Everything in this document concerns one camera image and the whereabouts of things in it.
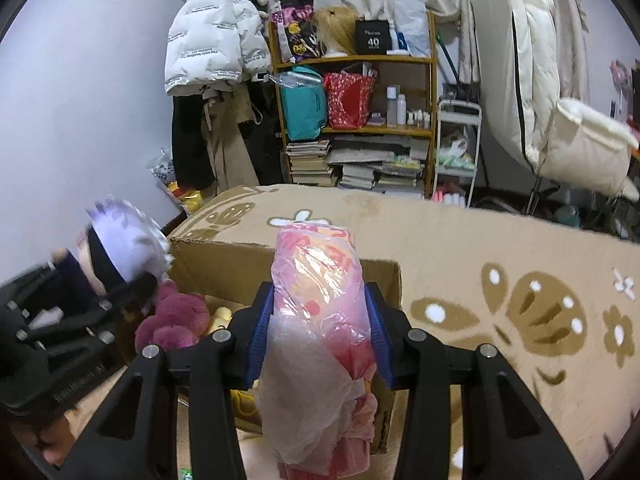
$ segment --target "black box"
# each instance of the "black box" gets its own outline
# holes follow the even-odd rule
[[[356,22],[356,52],[361,56],[386,55],[391,50],[391,34],[387,20]]]

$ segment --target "screw head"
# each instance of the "screw head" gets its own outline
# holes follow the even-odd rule
[[[160,353],[160,347],[158,345],[147,345],[142,349],[143,357],[152,359]]]
[[[417,341],[417,342],[424,341],[425,339],[427,339],[427,333],[420,328],[412,328],[407,333],[407,336],[411,341]]]
[[[226,328],[221,328],[216,330],[213,335],[213,341],[217,341],[218,343],[223,343],[225,341],[229,341],[231,339],[231,332]]]
[[[490,345],[489,343],[485,343],[480,345],[480,353],[486,357],[487,359],[491,359],[492,357],[496,357],[498,355],[498,349]]]
[[[104,332],[100,332],[100,334],[98,335],[98,339],[105,345],[110,345],[111,343],[116,341],[116,336],[114,336],[111,332],[105,330]]]

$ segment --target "plush toy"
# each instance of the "plush toy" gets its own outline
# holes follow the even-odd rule
[[[195,345],[209,328],[210,315],[200,294],[182,294],[172,280],[156,293],[156,313],[136,330],[136,352],[148,344],[165,350]]]

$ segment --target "brown flower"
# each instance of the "brown flower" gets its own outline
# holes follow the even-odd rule
[[[607,352],[616,355],[618,368],[622,368],[625,358],[636,353],[631,320],[628,316],[622,316],[615,305],[608,312],[602,313],[602,319],[608,329],[604,335],[604,347]]]

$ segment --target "red bag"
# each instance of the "red bag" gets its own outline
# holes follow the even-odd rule
[[[329,108],[329,126],[350,130],[367,124],[375,81],[375,78],[361,74],[325,74],[324,89]]]

